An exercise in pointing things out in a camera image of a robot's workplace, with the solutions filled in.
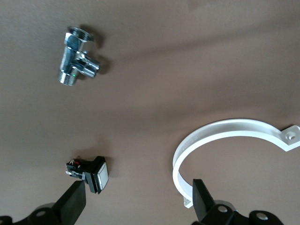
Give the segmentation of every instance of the chrome pipe fitting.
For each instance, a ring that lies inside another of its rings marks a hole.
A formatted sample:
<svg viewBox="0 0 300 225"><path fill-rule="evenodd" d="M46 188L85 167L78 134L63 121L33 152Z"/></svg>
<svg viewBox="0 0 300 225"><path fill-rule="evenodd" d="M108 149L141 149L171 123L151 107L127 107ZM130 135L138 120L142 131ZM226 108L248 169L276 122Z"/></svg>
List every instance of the chrome pipe fitting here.
<svg viewBox="0 0 300 225"><path fill-rule="evenodd" d="M69 27L64 43L66 47L61 60L59 81L72 86L79 74L94 78L100 63L87 56L93 45L92 35L80 28Z"/></svg>

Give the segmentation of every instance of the brown background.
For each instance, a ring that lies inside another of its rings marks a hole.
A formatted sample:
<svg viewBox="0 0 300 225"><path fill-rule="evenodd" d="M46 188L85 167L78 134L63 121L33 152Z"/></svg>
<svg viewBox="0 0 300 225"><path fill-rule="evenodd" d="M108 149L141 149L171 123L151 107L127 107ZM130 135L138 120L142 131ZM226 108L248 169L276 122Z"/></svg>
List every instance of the brown background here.
<svg viewBox="0 0 300 225"><path fill-rule="evenodd" d="M96 39L105 65L57 80L67 26ZM72 157L107 157L110 180L78 225L189 225L172 157L191 131L250 118L300 125L299 0L1 0L0 214L15 221L75 181ZM243 215L300 225L300 149L228 138L182 165Z"/></svg>

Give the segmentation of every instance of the threaded pipe end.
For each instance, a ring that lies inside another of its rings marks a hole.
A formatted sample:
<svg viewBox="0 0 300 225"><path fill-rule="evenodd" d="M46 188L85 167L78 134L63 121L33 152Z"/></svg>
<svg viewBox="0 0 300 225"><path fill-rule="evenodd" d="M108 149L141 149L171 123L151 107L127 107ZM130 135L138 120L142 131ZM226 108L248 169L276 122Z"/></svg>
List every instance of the threaded pipe end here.
<svg viewBox="0 0 300 225"><path fill-rule="evenodd" d="M76 75L69 75L64 72L60 73L59 81L64 85L73 86L76 83L76 80L77 80Z"/></svg>

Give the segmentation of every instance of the white ring bracket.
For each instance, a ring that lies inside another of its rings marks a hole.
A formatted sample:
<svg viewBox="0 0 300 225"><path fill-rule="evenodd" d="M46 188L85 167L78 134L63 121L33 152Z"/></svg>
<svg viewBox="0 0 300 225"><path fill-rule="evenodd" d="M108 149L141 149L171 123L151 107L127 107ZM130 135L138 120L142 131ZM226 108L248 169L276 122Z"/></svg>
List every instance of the white ring bracket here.
<svg viewBox="0 0 300 225"><path fill-rule="evenodd" d="M189 134L177 147L173 158L173 181L183 195L184 206L193 206L193 187L179 173L184 159L200 146L226 137L257 137L271 142L284 151L300 146L300 127L291 126L283 131L270 124L249 119L229 119L208 124Z"/></svg>

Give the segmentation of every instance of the curved white plastic part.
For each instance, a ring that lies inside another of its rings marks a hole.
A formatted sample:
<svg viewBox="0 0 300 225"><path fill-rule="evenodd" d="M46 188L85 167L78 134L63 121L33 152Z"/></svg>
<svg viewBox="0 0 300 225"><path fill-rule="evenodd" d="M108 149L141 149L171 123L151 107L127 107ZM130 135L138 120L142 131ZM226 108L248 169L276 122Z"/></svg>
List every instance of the curved white plastic part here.
<svg viewBox="0 0 300 225"><path fill-rule="evenodd" d="M193 187L179 173L183 160L195 149L226 137L257 137L271 142L284 151L300 146L300 127L291 126L283 131L270 124L249 119L229 119L208 124L189 134L177 147L173 158L173 181L183 195L184 206L193 206Z"/></svg>

